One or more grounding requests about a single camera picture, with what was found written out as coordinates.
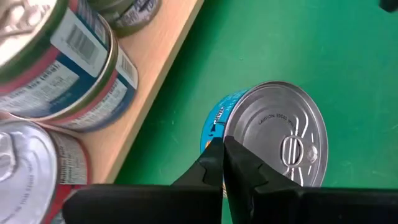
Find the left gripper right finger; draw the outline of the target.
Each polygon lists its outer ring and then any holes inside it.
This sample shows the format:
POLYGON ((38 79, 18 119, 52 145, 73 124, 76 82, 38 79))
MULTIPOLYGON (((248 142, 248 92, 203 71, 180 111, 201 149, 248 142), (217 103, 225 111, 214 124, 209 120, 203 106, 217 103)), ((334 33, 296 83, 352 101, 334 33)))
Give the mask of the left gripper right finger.
POLYGON ((224 139, 233 224, 398 224, 398 189, 302 187, 224 139))

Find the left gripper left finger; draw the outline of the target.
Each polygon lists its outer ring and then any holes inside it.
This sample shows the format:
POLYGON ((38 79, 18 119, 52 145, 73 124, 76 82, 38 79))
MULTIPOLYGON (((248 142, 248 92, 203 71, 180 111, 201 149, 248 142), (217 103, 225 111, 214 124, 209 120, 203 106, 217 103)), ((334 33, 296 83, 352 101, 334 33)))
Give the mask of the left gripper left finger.
POLYGON ((91 184, 63 204, 66 224, 221 224, 224 142, 214 138, 170 185, 91 184))

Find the blue label tuna can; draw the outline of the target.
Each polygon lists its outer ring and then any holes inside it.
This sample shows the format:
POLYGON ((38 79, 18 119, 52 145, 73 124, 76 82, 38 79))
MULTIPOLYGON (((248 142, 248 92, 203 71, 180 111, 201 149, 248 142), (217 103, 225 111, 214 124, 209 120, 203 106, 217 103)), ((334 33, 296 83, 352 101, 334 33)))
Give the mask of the blue label tuna can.
POLYGON ((297 184, 322 185, 328 163, 326 126, 300 87, 269 81, 226 95, 208 113, 200 150, 226 136, 297 184))

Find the purple label gold lid can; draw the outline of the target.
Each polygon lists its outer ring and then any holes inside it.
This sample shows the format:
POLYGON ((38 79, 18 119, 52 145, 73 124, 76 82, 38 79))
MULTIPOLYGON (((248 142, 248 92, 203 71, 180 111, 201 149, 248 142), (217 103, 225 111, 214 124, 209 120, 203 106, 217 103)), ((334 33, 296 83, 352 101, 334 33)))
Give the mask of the purple label gold lid can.
POLYGON ((47 124, 76 132, 90 132, 104 128, 125 112, 134 98, 137 87, 137 69, 124 49, 119 47, 115 69, 109 83, 99 95, 86 101, 77 112, 52 119, 47 121, 47 124))
POLYGON ((94 92, 111 37, 87 0, 0 0, 0 111, 56 116, 94 92))

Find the red label albacore tuna can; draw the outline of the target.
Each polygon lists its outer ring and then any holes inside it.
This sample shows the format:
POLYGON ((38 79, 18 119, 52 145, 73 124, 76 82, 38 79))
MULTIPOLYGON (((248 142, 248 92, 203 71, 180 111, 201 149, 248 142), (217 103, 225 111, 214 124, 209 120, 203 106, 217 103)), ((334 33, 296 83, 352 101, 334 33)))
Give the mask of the red label albacore tuna can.
POLYGON ((0 224, 66 224, 64 201, 90 183, 80 140, 28 121, 0 121, 0 224))

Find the green label tuna can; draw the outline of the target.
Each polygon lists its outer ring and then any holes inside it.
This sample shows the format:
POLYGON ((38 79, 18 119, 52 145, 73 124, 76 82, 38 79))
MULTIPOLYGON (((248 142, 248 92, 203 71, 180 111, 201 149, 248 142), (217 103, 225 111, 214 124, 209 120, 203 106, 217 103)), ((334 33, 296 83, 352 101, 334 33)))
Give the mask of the green label tuna can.
POLYGON ((141 30, 156 16, 162 0, 87 0, 110 25, 116 36, 141 30))

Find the green table mat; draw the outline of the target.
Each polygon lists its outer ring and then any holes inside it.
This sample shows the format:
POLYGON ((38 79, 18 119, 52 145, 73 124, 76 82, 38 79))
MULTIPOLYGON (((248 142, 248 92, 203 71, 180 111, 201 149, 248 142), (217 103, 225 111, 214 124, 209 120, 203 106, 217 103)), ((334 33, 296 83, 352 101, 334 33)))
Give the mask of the green table mat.
POLYGON ((205 0, 116 183, 171 184, 214 105, 269 80, 321 111, 325 187, 398 188, 398 11, 379 0, 205 0))

